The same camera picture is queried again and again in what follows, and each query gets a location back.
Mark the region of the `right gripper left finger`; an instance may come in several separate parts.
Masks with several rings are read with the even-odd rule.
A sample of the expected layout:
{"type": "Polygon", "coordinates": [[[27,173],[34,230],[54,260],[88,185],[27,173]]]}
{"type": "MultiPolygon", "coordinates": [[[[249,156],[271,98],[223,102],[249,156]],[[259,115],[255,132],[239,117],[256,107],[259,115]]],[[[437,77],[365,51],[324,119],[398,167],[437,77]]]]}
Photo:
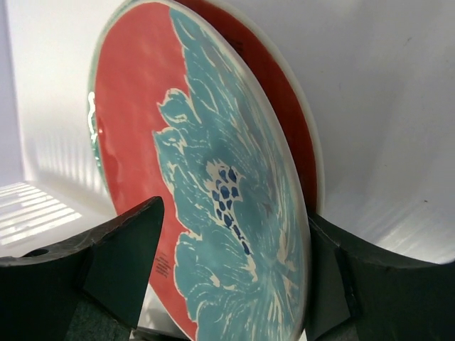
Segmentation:
{"type": "Polygon", "coordinates": [[[21,257],[1,259],[2,340],[128,340],[164,220],[152,197],[21,257]]]}

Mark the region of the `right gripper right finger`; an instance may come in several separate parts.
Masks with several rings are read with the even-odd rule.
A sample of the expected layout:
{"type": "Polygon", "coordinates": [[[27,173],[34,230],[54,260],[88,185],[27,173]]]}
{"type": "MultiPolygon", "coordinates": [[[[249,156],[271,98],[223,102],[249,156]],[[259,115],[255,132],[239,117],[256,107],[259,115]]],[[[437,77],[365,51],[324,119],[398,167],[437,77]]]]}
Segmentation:
{"type": "Polygon", "coordinates": [[[308,213],[308,340],[453,340],[454,263],[396,254],[308,213]]]}

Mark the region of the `large red teal round plate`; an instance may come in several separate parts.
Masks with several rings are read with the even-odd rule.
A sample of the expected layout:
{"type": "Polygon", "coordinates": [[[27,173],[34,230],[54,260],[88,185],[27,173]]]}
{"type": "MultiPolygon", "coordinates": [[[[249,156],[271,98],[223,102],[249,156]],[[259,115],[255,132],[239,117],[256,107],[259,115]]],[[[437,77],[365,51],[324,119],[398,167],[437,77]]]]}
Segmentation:
{"type": "Polygon", "coordinates": [[[95,46],[88,118],[118,213],[159,196],[149,280],[191,340],[297,340],[309,279],[304,198],[256,77],[175,1],[125,1],[95,46]]]}

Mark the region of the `small red teal round plate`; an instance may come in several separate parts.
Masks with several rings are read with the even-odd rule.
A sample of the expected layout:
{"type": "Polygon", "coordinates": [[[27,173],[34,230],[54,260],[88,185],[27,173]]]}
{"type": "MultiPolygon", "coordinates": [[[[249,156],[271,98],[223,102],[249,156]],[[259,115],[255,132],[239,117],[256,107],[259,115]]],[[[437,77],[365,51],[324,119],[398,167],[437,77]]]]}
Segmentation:
{"type": "Polygon", "coordinates": [[[282,126],[306,206],[321,214],[325,178],[316,122],[296,75],[278,47],[254,21],[225,1],[180,3],[212,25],[251,69],[282,126]]]}

